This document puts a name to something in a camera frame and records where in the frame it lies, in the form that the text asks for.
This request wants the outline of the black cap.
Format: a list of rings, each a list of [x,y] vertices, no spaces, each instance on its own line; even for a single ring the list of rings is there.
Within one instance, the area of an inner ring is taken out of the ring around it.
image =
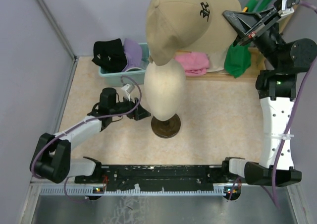
[[[127,65],[127,58],[120,38],[95,42],[93,55],[92,62],[109,73],[121,72]]]

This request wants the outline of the beige cap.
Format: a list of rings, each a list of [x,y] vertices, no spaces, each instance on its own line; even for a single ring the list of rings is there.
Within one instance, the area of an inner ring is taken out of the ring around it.
[[[161,66],[177,50],[211,53],[227,49],[237,33],[223,13],[241,10],[238,0],[151,0],[146,13],[151,60]]]

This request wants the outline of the purple cap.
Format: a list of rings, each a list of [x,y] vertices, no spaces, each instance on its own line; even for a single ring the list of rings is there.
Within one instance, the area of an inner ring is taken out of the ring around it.
[[[127,59],[127,65],[123,69],[123,72],[132,68],[140,68],[142,60],[141,46],[136,41],[126,38],[124,40],[123,49]]]

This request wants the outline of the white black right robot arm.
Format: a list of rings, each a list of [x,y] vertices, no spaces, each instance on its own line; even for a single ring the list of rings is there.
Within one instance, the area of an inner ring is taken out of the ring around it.
[[[238,176],[247,184],[288,186],[302,179],[294,168],[290,152],[291,134],[287,124],[299,98],[296,81],[309,71],[317,56],[316,43],[308,38],[285,42],[279,33],[281,13],[270,8],[261,12],[225,11],[224,18],[237,32],[235,45],[253,43],[272,65],[256,80],[264,120],[264,143],[259,162],[227,158],[222,178],[233,182]]]

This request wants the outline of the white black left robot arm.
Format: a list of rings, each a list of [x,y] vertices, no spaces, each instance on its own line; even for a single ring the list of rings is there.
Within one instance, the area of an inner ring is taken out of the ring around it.
[[[119,102],[114,88],[104,88],[99,102],[82,121],[65,131],[40,136],[30,163],[32,175],[54,183],[77,176],[85,176],[93,183],[99,182],[103,177],[100,162],[87,157],[72,159],[71,151],[105,130],[115,116],[127,116],[133,120],[150,117],[151,113],[141,106],[140,100],[127,97]]]

